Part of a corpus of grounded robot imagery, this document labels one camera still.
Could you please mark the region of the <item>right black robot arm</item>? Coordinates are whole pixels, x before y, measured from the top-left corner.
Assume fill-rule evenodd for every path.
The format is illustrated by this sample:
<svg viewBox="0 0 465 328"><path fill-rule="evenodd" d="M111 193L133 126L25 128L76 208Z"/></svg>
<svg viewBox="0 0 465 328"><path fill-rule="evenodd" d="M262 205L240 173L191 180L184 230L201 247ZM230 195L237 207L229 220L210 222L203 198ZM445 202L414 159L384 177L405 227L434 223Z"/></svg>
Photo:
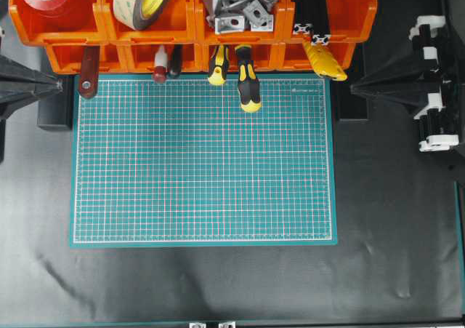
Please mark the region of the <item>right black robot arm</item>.
<svg viewBox="0 0 465 328"><path fill-rule="evenodd" d="M402 106L412 144L464 184L464 43L444 15L422 15L410 29L412 51L351 85L354 95Z"/></svg>

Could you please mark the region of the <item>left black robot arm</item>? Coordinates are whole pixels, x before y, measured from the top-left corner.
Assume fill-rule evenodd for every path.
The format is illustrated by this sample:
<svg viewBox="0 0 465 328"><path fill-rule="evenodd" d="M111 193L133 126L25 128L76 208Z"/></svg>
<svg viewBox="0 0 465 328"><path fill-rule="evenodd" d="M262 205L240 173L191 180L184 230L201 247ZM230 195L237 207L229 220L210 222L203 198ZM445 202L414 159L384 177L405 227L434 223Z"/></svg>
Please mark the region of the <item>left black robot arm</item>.
<svg viewBox="0 0 465 328"><path fill-rule="evenodd" d="M47 131L72 127L73 80L28 68L1 56L1 158L4 158L7 119L17 110L39 104L37 126Z"/></svg>

